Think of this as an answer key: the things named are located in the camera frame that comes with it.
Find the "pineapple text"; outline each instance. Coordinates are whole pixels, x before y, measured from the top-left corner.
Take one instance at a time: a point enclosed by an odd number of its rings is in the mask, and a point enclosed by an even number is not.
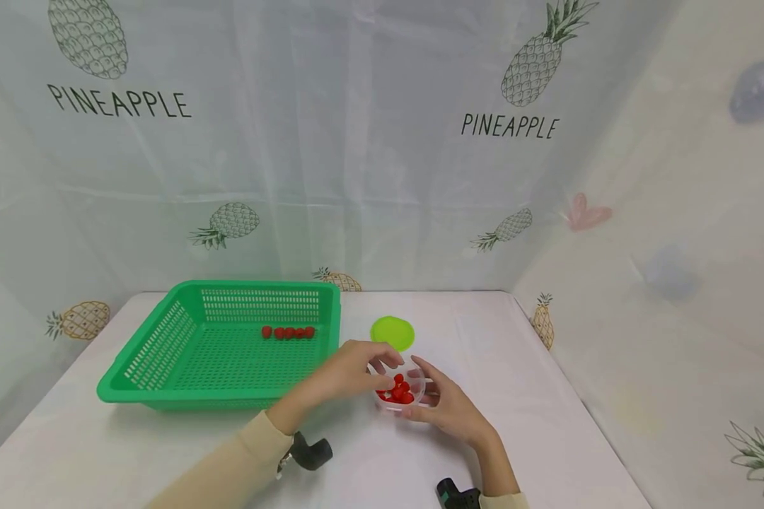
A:
[[[106,117],[119,117],[120,114],[127,114],[129,117],[142,115],[146,117],[149,113],[151,117],[192,118],[192,115],[184,111],[187,104],[183,102],[184,95],[180,92],[152,93],[127,90],[124,95],[116,92],[103,95],[103,92],[99,90],[54,85],[48,85],[48,90],[51,91],[51,95],[54,96],[62,111],[73,108],[73,111],[77,113],[93,113]]]
[[[555,130],[555,124],[557,124],[558,120],[560,119],[554,118],[547,123],[546,117],[507,117],[506,115],[494,115],[492,113],[475,115],[467,113],[464,115],[461,134],[472,136],[506,136],[507,138],[515,138],[523,134],[524,138],[528,138],[534,130],[534,137],[551,139],[552,131]]]

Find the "finger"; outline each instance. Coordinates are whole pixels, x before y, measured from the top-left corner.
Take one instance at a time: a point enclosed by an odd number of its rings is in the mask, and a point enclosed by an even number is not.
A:
[[[436,406],[438,405],[439,397],[435,394],[426,394],[419,400],[419,405]]]
[[[398,368],[398,366],[405,363],[405,359],[402,358],[402,354],[398,353],[388,343],[375,343],[372,341],[365,342],[367,349],[368,360],[372,358],[378,358],[387,364],[391,368]]]
[[[423,406],[411,406],[402,410],[402,417],[415,423],[435,424],[437,419],[435,408],[425,408]]]
[[[380,375],[384,375],[386,371],[384,370],[382,363],[380,363],[380,360],[378,359],[371,359],[368,361],[368,364],[371,365],[371,367]]]
[[[389,391],[396,387],[396,382],[385,375],[365,375],[362,389],[366,391]]]
[[[416,355],[412,355],[410,358],[412,358],[414,363],[424,371],[425,376],[432,379],[440,389],[442,385],[451,384],[453,382],[450,380],[450,377],[442,373],[435,365],[428,363],[428,361],[423,358],[416,357]]]

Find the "left hand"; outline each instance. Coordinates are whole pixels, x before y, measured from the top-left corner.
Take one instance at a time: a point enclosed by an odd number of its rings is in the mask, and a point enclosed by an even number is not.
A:
[[[308,412],[332,399],[356,396],[362,392],[391,390],[396,385],[385,376],[383,364],[395,369],[404,364],[396,349],[387,343],[346,341],[340,349],[274,404],[266,416],[286,435],[300,428]],[[377,375],[368,372],[368,364]]]
[[[384,375],[382,364],[395,369],[404,363],[402,355],[390,344],[350,339],[302,383],[311,386],[309,397],[318,404],[362,392],[386,391],[396,384]],[[377,375],[368,372],[368,364]]]

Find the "green lid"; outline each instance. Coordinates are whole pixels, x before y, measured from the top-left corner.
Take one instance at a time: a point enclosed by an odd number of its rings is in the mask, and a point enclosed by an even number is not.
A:
[[[399,352],[404,352],[416,337],[413,326],[407,320],[395,316],[383,316],[371,326],[371,341],[389,343]]]

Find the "blue blob print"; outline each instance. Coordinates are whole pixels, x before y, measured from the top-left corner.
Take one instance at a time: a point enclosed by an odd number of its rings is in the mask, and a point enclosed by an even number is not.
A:
[[[730,98],[730,114],[739,124],[764,120],[764,60],[748,66],[739,76]]]
[[[681,302],[699,288],[699,277],[690,269],[681,247],[667,245],[657,251],[640,270],[648,286],[663,299]]]

